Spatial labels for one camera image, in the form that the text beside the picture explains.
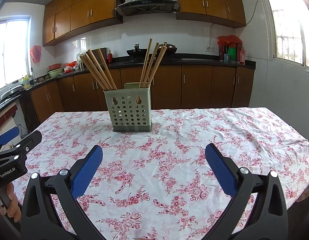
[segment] green bowl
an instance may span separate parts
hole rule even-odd
[[[58,68],[52,71],[48,71],[50,78],[56,77],[63,72],[63,68]]]

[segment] tablecloth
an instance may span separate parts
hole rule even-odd
[[[309,142],[266,108],[157,110],[152,123],[150,133],[115,133],[108,112],[53,114],[38,127],[42,142],[28,154],[28,173],[14,182],[17,197],[31,173],[69,169],[97,144],[103,161],[78,202],[106,239],[201,239],[230,201],[205,160],[209,143],[253,173],[276,171],[287,207],[309,195]]]

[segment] human hand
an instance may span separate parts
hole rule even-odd
[[[16,197],[16,194],[14,194],[13,183],[10,182],[7,184],[6,188],[7,195],[11,202],[7,210],[0,206],[0,214],[4,216],[6,213],[8,213],[8,217],[13,217],[14,222],[18,222],[21,219],[21,210],[18,206],[18,198]]]

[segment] blue gripper pad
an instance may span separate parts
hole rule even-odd
[[[102,148],[95,145],[84,159],[85,163],[72,179],[71,194],[74,199],[77,199],[85,193],[96,170],[102,162],[102,158]]]
[[[9,131],[0,136],[0,145],[6,145],[9,141],[16,138],[19,135],[18,127],[13,127]]]
[[[224,193],[234,197],[237,194],[237,180],[225,164],[222,154],[212,143],[206,146],[205,154],[206,160]]]

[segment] stainless steel hood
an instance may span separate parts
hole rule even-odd
[[[171,13],[179,9],[175,0],[135,0],[119,5],[115,10],[122,16],[146,13]]]

